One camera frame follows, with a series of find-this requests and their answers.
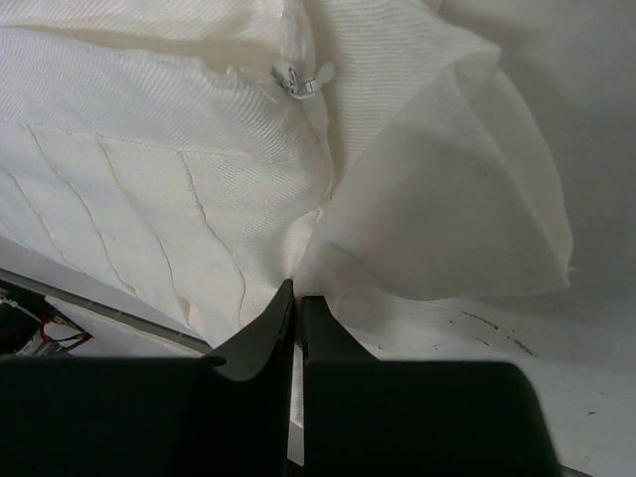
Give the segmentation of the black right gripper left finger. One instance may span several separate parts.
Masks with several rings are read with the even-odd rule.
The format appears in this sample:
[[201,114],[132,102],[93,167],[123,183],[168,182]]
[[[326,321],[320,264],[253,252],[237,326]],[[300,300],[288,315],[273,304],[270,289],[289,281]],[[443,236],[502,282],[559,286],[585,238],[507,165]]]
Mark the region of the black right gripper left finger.
[[5,476],[282,476],[294,293],[200,358],[1,363]]

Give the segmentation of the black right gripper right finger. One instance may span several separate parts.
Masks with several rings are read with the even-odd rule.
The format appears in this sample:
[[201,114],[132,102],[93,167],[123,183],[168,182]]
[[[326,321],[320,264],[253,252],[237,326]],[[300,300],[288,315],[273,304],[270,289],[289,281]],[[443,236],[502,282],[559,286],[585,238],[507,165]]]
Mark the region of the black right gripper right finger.
[[530,381],[515,365],[382,361],[321,297],[300,305],[309,476],[558,476]]

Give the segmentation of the white fabric skirt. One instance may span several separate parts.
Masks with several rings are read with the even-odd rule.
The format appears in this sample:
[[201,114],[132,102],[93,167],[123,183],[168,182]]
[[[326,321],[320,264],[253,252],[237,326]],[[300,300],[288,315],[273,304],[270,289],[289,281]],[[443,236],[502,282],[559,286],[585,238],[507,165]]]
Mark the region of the white fabric skirt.
[[1,235],[213,346],[285,279],[343,322],[564,289],[500,59],[420,1],[5,1]]

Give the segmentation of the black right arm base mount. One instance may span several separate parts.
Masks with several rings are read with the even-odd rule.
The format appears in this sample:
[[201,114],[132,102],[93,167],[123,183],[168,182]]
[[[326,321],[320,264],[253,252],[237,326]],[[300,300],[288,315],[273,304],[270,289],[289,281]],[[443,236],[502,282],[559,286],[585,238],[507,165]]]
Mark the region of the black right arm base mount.
[[92,336],[42,295],[1,289],[1,357],[69,354]]

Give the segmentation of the aluminium table edge rail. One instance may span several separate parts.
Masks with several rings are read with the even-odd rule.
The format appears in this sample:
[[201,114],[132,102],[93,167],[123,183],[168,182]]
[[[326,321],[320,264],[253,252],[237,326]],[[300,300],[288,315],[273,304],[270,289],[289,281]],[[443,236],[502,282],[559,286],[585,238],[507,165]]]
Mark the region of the aluminium table edge rail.
[[87,331],[91,338],[73,350],[78,356],[198,358],[212,352],[212,348],[198,338],[8,270],[1,271],[1,284],[29,294],[33,301],[42,301],[56,315]]

